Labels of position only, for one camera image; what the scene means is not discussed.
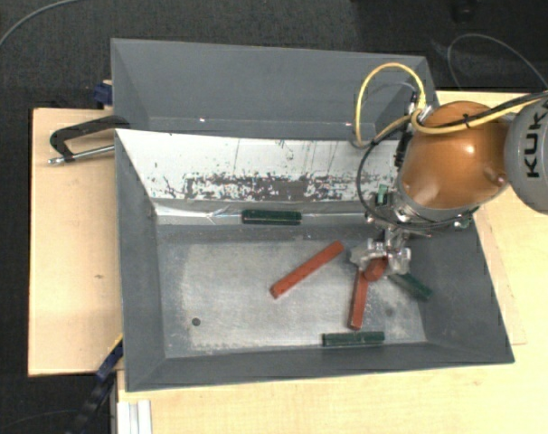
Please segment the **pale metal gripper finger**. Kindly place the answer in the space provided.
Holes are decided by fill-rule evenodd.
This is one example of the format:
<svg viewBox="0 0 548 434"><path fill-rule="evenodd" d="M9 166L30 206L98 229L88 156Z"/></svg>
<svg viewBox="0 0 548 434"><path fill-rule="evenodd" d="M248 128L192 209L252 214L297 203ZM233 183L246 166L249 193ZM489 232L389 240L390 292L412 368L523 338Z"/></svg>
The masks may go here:
<svg viewBox="0 0 548 434"><path fill-rule="evenodd" d="M389 248L386 251L386 258L386 274L407 274L411 271L411 249L409 247Z"/></svg>
<svg viewBox="0 0 548 434"><path fill-rule="evenodd" d="M373 259L386 256L383 241L367 239L350 250L349 260L356 266L368 266Z"/></svg>

